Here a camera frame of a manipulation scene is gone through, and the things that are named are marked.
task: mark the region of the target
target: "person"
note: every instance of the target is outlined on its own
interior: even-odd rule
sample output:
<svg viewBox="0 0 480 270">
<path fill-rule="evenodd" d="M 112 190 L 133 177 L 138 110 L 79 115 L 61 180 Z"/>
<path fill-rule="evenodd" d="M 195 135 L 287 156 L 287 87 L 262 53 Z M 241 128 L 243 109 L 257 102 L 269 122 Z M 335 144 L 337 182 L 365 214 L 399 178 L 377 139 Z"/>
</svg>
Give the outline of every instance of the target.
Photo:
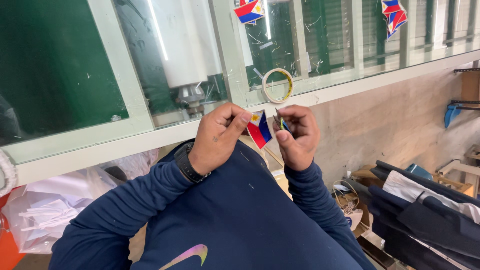
<svg viewBox="0 0 480 270">
<path fill-rule="evenodd" d="M 227 103 L 201 119 L 191 149 L 178 146 L 71 220 L 49 269 L 375 269 L 313 162 L 313 113 L 293 105 L 279 115 L 293 133 L 274 124 L 293 201 L 238 140 L 252 114 Z M 129 239 L 146 223 L 144 252 L 132 264 Z"/>
</svg>

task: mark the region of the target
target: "sleeve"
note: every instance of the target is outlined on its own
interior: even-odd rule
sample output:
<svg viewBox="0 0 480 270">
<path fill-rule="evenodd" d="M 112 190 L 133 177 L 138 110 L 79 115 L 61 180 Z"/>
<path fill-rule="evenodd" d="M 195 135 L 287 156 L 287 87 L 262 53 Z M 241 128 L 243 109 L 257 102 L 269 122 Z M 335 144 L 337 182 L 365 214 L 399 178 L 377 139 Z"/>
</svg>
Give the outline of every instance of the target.
<svg viewBox="0 0 480 270">
<path fill-rule="evenodd" d="M 337 241 L 365 270 L 374 270 L 363 253 L 340 207 L 322 180 L 322 171 L 314 162 L 303 171 L 285 167 L 288 191 L 293 202 L 329 236 Z"/>
<path fill-rule="evenodd" d="M 171 161 L 108 191 L 70 221 L 48 269 L 129 269 L 129 239 L 191 185 Z"/>
</svg>

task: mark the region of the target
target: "fingernail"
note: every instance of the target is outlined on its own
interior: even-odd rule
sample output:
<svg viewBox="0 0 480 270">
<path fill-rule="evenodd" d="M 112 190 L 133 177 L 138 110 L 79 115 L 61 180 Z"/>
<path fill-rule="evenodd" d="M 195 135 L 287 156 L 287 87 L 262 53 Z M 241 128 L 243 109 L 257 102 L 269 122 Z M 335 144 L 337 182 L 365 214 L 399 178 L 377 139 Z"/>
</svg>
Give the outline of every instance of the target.
<svg viewBox="0 0 480 270">
<path fill-rule="evenodd" d="M 277 132 L 276 138 L 277 138 L 277 140 L 279 140 L 279 141 L 281 141 L 281 142 L 284 142 L 284 141 L 287 140 L 288 135 L 287 135 L 286 132 Z"/>
<path fill-rule="evenodd" d="M 252 114 L 247 111 L 241 114 L 241 119 L 244 120 L 246 123 L 249 122 L 251 118 L 252 118 Z"/>
</svg>

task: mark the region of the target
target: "cuff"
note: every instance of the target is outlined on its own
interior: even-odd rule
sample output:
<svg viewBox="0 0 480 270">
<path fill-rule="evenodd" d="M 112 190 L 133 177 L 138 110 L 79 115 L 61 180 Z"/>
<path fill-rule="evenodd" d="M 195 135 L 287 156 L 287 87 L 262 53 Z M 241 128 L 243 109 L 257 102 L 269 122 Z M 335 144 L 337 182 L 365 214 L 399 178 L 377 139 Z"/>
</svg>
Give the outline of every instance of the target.
<svg viewBox="0 0 480 270">
<path fill-rule="evenodd" d="M 284 172 L 285 175 L 288 175 L 299 182 L 318 179 L 318 176 L 322 177 L 322 170 L 320 170 L 320 167 L 318 167 L 313 160 L 310 166 L 302 171 L 295 171 L 289 166 L 285 166 Z"/>
<path fill-rule="evenodd" d="M 166 164 L 166 169 L 168 174 L 171 177 L 167 177 L 170 180 L 170 184 L 178 190 L 187 190 L 189 187 L 194 185 L 183 176 L 183 173 L 180 172 L 180 168 L 177 166 L 175 160 L 172 160 Z"/>
</svg>

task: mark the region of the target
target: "orange container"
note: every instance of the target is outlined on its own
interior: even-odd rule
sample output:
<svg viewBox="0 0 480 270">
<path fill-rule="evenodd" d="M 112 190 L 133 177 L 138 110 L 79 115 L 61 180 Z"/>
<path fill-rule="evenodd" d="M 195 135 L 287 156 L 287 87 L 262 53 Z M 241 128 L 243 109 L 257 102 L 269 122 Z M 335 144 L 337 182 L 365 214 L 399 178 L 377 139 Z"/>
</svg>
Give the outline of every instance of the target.
<svg viewBox="0 0 480 270">
<path fill-rule="evenodd" d="M 0 197 L 0 209 L 7 203 L 8 196 Z M 3 225 L 5 229 L 8 229 L 7 219 L 4 218 L 5 224 Z M 13 235 L 10 232 L 6 232 L 5 229 L 2 230 L 0 236 L 0 270 L 12 270 L 17 263 L 25 256 L 25 253 L 18 253 L 17 244 L 13 240 Z"/>
</svg>

